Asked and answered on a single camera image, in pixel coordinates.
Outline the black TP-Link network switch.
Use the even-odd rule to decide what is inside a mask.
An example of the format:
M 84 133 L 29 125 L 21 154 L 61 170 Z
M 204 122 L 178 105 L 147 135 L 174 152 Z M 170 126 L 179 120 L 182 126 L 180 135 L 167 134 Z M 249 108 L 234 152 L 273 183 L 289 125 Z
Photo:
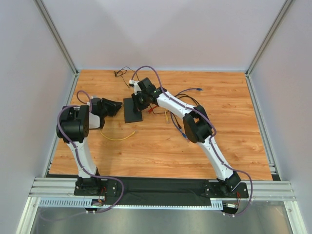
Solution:
M 124 121 L 125 123 L 134 123 L 143 121 L 142 112 L 136 112 L 134 102 L 131 97 L 123 99 Z

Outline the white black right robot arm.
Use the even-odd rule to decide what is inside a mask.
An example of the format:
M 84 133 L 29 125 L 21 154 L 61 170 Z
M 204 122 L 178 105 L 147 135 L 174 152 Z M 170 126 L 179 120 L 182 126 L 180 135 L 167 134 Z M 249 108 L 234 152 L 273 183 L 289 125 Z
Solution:
M 184 134 L 190 142 L 202 149 L 213 166 L 217 180 L 230 192 L 239 185 L 241 179 L 219 149 L 213 135 L 213 125 L 202 106 L 192 106 L 181 101 L 167 90 L 155 87 L 149 78 L 141 81 L 131 79 L 129 85 L 134 88 L 132 99 L 135 112 L 154 104 L 182 119 Z

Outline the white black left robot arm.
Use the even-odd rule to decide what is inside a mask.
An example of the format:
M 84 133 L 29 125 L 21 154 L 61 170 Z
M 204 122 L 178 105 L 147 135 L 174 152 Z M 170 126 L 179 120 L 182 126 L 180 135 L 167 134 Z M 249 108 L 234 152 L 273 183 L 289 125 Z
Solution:
M 81 178 L 98 177 L 98 169 L 91 158 L 87 137 L 90 130 L 101 130 L 106 117 L 115 116 L 122 102 L 92 98 L 85 105 L 63 106 L 57 117 L 58 138 L 70 148 Z

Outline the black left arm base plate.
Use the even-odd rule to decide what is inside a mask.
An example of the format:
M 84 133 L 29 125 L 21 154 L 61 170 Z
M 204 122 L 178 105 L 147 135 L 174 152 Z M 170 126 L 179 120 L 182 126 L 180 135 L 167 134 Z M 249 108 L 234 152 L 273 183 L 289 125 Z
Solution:
M 81 178 L 75 183 L 74 195 L 77 196 L 117 196 L 122 187 L 119 182 L 112 179 Z

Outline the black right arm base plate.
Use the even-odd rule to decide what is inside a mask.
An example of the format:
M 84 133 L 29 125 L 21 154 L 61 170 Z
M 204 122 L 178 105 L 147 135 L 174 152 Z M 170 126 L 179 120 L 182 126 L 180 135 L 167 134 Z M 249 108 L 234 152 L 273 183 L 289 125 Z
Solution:
M 227 188 L 219 181 L 205 181 L 204 195 L 208 198 L 249 198 L 246 183 L 240 182 L 234 189 Z

